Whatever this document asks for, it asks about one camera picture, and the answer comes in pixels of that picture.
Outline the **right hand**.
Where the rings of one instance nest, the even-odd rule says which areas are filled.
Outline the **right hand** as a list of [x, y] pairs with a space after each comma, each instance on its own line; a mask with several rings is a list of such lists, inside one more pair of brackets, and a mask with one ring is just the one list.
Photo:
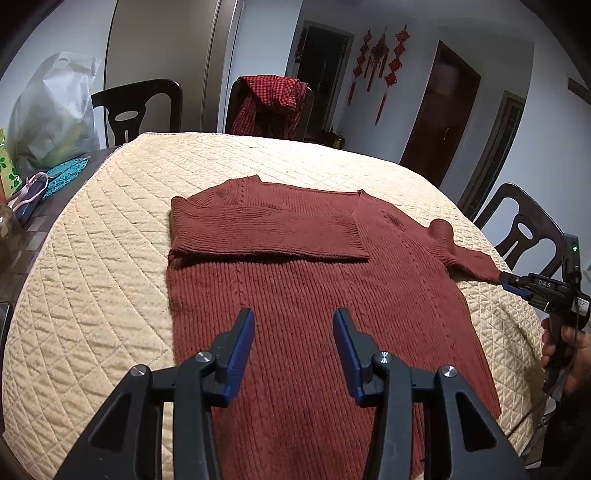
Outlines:
[[[555, 356], [556, 345], [552, 340], [550, 318], [544, 319], [541, 326], [544, 329], [541, 366], [546, 369]], [[561, 336], [566, 344], [574, 348], [573, 360], [563, 391], [565, 395], [570, 395], [584, 389], [590, 383], [590, 333], [564, 325], [561, 328]]]

